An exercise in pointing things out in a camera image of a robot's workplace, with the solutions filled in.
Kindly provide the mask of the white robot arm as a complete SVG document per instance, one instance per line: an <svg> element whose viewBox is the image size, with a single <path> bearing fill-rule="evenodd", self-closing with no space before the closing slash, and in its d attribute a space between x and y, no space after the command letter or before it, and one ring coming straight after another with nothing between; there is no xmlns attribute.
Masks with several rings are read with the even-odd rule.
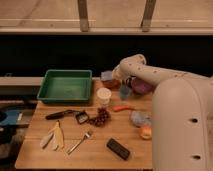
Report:
<svg viewBox="0 0 213 171"><path fill-rule="evenodd" d="M213 116L213 77L153 67L143 55L126 57L112 77L135 76L152 96L153 171L211 171L207 119Z"/></svg>

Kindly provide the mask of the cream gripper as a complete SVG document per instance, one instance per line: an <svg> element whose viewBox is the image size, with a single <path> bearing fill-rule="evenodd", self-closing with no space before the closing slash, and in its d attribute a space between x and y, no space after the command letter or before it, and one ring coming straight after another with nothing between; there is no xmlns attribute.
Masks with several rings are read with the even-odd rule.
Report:
<svg viewBox="0 0 213 171"><path fill-rule="evenodd" d="M112 71L112 78L116 80L123 80L125 78L125 74L121 69L120 65L117 65Z"/></svg>

